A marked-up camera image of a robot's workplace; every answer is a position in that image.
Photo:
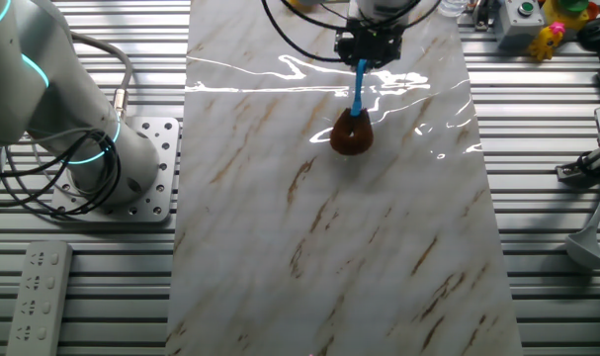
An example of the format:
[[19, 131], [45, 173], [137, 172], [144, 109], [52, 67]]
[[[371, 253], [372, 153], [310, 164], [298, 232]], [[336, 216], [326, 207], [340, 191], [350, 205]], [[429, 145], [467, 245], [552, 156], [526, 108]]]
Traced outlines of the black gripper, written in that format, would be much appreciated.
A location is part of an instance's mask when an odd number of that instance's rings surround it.
[[369, 29], [367, 24], [349, 20], [344, 30], [337, 30], [334, 51], [352, 68], [364, 59], [369, 69], [384, 67], [401, 58], [404, 26], [386, 26]]

